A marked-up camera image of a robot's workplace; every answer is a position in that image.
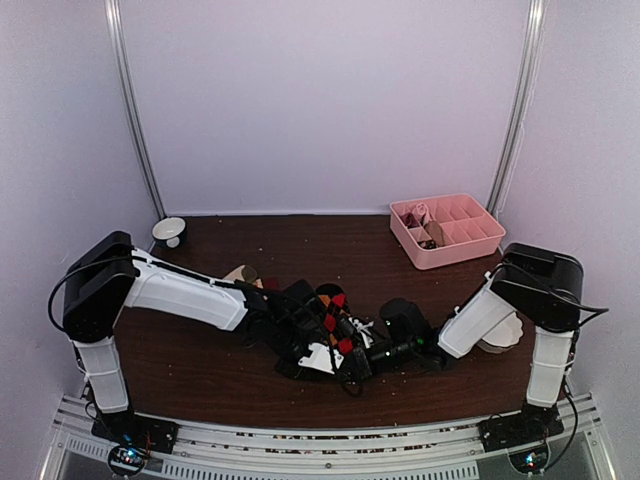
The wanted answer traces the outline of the argyle black red orange sock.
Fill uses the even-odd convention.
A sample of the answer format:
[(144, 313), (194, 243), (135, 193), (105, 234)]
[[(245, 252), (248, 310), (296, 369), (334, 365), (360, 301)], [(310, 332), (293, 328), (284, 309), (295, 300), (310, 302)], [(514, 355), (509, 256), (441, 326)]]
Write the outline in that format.
[(353, 323), (344, 290), (337, 284), (325, 283), (315, 290), (323, 305), (322, 343), (333, 347), (343, 357), (351, 356), (361, 344), (361, 338)]

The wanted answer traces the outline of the striped beige green sock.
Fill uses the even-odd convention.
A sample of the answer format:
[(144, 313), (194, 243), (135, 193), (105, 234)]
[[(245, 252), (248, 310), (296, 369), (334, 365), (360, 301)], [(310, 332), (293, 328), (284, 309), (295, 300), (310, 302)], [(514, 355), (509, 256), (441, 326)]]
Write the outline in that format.
[(240, 265), (223, 277), (228, 282), (244, 282), (258, 288), (279, 290), (279, 281), (275, 277), (261, 277), (257, 270), (250, 265)]

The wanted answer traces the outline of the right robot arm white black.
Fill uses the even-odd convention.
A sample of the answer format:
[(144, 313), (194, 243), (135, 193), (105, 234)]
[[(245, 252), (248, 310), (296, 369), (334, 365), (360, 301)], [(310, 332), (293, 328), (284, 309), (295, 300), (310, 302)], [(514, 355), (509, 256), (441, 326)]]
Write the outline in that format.
[(559, 435), (564, 427), (557, 401), (587, 322), (581, 315), (594, 319), (605, 312), (582, 304), (583, 276), (581, 263), (569, 255), (512, 243), (439, 329), (427, 322), (415, 303), (402, 298), (380, 308), (388, 331), (380, 342), (373, 341), (370, 327), (340, 317), (338, 325), (348, 334), (338, 344), (343, 357), (339, 378), (359, 384), (412, 359), (424, 361), (430, 371), (441, 371), (480, 342), (495, 344), (497, 334), (519, 334), (517, 322), (526, 317), (535, 326), (536, 338), (523, 405), (515, 414), (481, 421), (480, 438), (484, 450), (495, 451)]

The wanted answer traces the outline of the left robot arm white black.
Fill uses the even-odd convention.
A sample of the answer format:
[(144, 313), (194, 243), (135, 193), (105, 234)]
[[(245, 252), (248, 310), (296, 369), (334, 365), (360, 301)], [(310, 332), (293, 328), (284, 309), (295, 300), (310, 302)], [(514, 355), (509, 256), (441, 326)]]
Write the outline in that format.
[(116, 347), (115, 325), (126, 308), (159, 311), (265, 343), (297, 369), (338, 375), (343, 354), (323, 324), (325, 309), (304, 281), (293, 291), (223, 280), (162, 261), (114, 231), (73, 263), (52, 291), (64, 294), (62, 316), (49, 320), (71, 341), (108, 438), (127, 446), (145, 440)]

